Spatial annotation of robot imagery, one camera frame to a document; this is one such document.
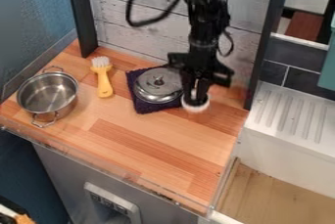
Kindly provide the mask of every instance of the brush bristles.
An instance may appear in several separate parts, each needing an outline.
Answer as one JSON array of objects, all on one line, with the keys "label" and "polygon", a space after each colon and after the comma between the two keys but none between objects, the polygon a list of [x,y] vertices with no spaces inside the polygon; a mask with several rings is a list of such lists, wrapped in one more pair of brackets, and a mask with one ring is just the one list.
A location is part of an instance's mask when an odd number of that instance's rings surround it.
[{"label": "brush bristles", "polygon": [[110,64],[111,64],[110,59],[105,56],[96,57],[92,59],[92,65],[94,67],[106,67],[106,66],[109,66]]}]

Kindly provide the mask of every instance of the pot handle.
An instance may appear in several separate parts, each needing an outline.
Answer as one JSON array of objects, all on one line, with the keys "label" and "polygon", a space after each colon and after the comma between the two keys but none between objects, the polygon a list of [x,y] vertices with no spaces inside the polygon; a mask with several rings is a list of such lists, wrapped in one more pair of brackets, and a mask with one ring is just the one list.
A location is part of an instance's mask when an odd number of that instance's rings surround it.
[{"label": "pot handle", "polygon": [[36,118],[37,118],[37,113],[34,113],[33,116],[32,116],[32,121],[31,121],[31,124],[33,124],[34,126],[37,126],[38,128],[44,128],[44,127],[47,127],[47,126],[50,126],[52,124],[55,124],[56,121],[57,121],[57,118],[58,118],[58,112],[55,112],[55,116],[54,116],[54,119],[48,123],[45,123],[45,124],[39,124],[36,122]]},{"label": "pot handle", "polygon": [[46,68],[42,71],[42,73],[44,73],[46,70],[49,70],[49,69],[51,69],[51,68],[57,68],[57,69],[59,69],[61,72],[64,72],[64,69],[63,69],[62,67],[58,67],[58,66],[49,66],[49,67],[46,67]]}]

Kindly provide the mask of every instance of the white shelf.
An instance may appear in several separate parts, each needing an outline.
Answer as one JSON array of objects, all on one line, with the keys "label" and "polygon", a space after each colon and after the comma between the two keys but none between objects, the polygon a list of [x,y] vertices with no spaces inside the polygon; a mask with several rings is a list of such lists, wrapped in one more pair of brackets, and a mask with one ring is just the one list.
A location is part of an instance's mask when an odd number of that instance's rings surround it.
[{"label": "white shelf", "polygon": [[262,82],[245,127],[335,159],[333,101]]}]

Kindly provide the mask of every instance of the pot lid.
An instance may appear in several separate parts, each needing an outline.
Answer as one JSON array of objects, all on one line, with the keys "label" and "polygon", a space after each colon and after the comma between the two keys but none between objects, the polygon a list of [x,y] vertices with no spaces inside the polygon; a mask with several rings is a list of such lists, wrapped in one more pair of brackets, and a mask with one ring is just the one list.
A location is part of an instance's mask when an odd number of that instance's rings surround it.
[{"label": "pot lid", "polygon": [[134,93],[142,101],[163,104],[173,101],[182,93],[178,70],[157,67],[142,73],[134,84]]}]

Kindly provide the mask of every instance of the blue wall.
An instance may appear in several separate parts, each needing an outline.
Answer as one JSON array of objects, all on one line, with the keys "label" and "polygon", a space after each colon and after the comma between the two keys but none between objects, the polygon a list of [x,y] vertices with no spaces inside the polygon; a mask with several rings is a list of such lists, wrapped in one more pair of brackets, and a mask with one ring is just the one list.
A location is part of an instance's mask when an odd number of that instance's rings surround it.
[{"label": "blue wall", "polygon": [[[70,0],[0,0],[2,86],[74,29]],[[66,224],[68,215],[32,145],[0,132],[0,195],[38,224]]]},{"label": "blue wall", "polygon": [[70,0],[10,0],[8,6],[16,13],[8,15],[7,31],[15,33],[7,39],[6,46],[10,48],[6,54],[2,51],[0,86],[74,29]]}]

